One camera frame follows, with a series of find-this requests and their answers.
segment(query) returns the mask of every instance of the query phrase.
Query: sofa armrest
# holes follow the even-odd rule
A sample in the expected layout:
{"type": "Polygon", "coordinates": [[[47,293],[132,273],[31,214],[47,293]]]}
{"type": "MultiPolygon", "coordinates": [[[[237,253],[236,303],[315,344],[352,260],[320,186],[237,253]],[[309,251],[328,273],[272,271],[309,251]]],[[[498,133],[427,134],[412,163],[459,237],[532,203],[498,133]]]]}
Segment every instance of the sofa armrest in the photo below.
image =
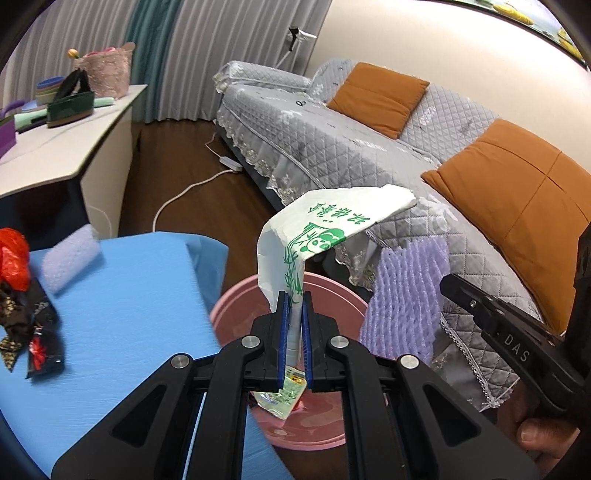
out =
{"type": "Polygon", "coordinates": [[[226,63],[213,77],[213,81],[219,93],[224,93],[230,85],[237,83],[288,92],[305,92],[311,85],[311,80],[302,75],[236,60],[226,63]]]}

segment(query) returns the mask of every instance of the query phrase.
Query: human hand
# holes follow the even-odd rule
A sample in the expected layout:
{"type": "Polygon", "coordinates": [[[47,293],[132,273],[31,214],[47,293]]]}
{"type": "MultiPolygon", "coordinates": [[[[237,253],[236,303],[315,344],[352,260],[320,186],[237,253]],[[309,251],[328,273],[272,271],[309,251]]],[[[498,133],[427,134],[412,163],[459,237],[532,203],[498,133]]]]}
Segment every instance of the human hand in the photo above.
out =
{"type": "Polygon", "coordinates": [[[562,419],[528,419],[528,391],[519,382],[499,408],[497,427],[524,450],[542,455],[536,464],[545,476],[560,461],[579,435],[579,430],[562,419]]]}

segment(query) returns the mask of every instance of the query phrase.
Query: teal curtain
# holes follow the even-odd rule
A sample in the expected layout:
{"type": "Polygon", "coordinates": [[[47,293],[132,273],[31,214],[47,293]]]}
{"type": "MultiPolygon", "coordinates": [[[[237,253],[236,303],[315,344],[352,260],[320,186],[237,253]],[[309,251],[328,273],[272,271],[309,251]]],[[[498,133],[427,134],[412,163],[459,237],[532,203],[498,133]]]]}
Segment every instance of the teal curtain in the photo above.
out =
{"type": "Polygon", "coordinates": [[[182,3],[183,0],[138,0],[125,34],[126,41],[136,44],[131,84],[148,84],[143,112],[146,123],[158,115],[168,49],[182,3]]]}

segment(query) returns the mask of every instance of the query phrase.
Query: pink lace basket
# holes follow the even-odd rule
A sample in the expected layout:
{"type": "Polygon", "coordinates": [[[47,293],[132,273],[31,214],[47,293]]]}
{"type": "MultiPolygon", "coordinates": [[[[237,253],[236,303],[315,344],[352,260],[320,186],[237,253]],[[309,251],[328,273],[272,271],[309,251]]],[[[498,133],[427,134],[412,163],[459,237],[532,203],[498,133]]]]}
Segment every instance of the pink lace basket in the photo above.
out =
{"type": "Polygon", "coordinates": [[[90,88],[97,97],[119,99],[129,91],[133,53],[133,48],[129,44],[121,48],[91,52],[81,59],[75,59],[74,68],[88,72],[90,88]]]}

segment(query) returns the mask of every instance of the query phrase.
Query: purple box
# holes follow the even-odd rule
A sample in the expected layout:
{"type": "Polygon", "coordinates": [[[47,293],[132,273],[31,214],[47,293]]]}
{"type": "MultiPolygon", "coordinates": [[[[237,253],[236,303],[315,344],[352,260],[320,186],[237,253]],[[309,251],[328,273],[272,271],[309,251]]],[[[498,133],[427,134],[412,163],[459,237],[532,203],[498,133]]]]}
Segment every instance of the purple box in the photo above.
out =
{"type": "Polygon", "coordinates": [[[0,122],[0,159],[16,144],[17,135],[14,131],[14,117],[10,116],[0,122]]]}

